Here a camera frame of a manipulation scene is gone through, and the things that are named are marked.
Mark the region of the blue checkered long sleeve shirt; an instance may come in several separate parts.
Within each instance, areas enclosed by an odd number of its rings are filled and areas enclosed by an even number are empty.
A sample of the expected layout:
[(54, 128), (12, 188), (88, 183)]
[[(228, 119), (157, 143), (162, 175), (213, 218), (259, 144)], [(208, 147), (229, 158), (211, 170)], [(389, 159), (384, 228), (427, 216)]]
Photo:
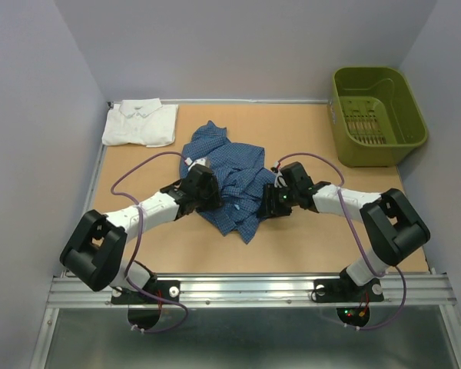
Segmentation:
[(209, 121), (193, 133), (182, 155), (192, 160), (206, 158), (210, 162), (224, 202), (221, 208), (200, 211), (199, 215), (223, 236), (236, 231), (244, 243), (249, 243), (263, 220), (257, 212), (264, 186), (275, 180), (275, 174), (264, 167), (265, 149), (232, 142), (226, 128)]

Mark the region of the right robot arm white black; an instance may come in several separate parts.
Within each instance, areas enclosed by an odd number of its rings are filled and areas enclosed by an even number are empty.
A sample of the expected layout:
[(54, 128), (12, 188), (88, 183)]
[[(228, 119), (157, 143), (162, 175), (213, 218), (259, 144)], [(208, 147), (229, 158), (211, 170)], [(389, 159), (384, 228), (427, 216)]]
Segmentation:
[(355, 231), (354, 221), (363, 224), (371, 249), (365, 251), (354, 235), (360, 257), (346, 267), (338, 281), (338, 291), (347, 300), (357, 299), (367, 283), (398, 266), (430, 240), (428, 227), (401, 190), (361, 192), (327, 181), (315, 183), (299, 162), (284, 166), (273, 184), (264, 185), (257, 216), (284, 217), (294, 207), (343, 216), (351, 231)]

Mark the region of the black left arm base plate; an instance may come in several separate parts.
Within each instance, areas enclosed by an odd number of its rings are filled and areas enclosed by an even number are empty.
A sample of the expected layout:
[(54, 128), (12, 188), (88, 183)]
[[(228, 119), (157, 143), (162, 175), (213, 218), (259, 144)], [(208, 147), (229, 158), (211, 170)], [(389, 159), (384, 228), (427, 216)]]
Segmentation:
[(179, 302), (181, 282), (179, 280), (149, 281), (143, 288), (144, 294), (126, 288), (117, 288), (111, 293), (110, 302), (113, 305), (155, 305), (158, 300), (150, 298), (152, 294), (158, 298)]

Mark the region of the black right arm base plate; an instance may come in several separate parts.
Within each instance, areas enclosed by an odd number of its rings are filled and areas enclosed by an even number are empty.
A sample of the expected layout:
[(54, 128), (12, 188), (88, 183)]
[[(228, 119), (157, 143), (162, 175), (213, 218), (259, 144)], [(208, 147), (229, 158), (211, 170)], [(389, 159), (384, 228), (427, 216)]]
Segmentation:
[(316, 279), (310, 298), (319, 304), (384, 301), (383, 289), (377, 278), (363, 286), (357, 286), (345, 278)]

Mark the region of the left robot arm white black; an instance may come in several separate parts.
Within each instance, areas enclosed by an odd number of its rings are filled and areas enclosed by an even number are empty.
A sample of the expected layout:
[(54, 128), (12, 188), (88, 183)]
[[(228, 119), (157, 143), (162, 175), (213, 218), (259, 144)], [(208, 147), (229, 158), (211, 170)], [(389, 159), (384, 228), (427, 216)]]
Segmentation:
[(216, 175), (195, 164), (185, 178), (139, 204), (106, 214), (86, 212), (59, 260), (93, 291), (125, 288), (137, 302), (149, 302), (155, 296), (154, 272), (124, 258), (126, 244), (161, 224), (222, 205)]

